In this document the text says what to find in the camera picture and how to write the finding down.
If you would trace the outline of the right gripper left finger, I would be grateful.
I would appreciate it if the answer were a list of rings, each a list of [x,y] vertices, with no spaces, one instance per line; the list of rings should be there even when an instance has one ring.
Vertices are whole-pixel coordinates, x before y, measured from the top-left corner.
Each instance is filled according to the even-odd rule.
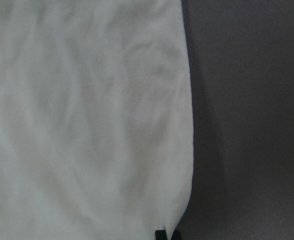
[[[155,240],[168,240],[165,230],[156,230],[154,234]]]

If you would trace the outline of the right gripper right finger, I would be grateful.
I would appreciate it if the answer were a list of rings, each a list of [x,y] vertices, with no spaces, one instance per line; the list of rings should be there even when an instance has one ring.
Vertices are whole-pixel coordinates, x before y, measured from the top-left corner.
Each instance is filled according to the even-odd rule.
[[[182,235],[179,230],[173,232],[171,240],[182,240]]]

